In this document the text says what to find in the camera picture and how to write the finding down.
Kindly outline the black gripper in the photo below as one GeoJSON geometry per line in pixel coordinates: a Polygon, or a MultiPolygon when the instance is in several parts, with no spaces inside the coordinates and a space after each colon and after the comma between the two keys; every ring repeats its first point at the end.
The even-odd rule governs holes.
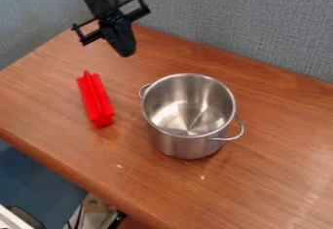
{"type": "Polygon", "coordinates": [[[135,54],[136,41],[131,24],[150,14],[144,0],[83,0],[92,14],[92,19],[74,24],[83,46],[106,39],[122,57],[135,54]]]}

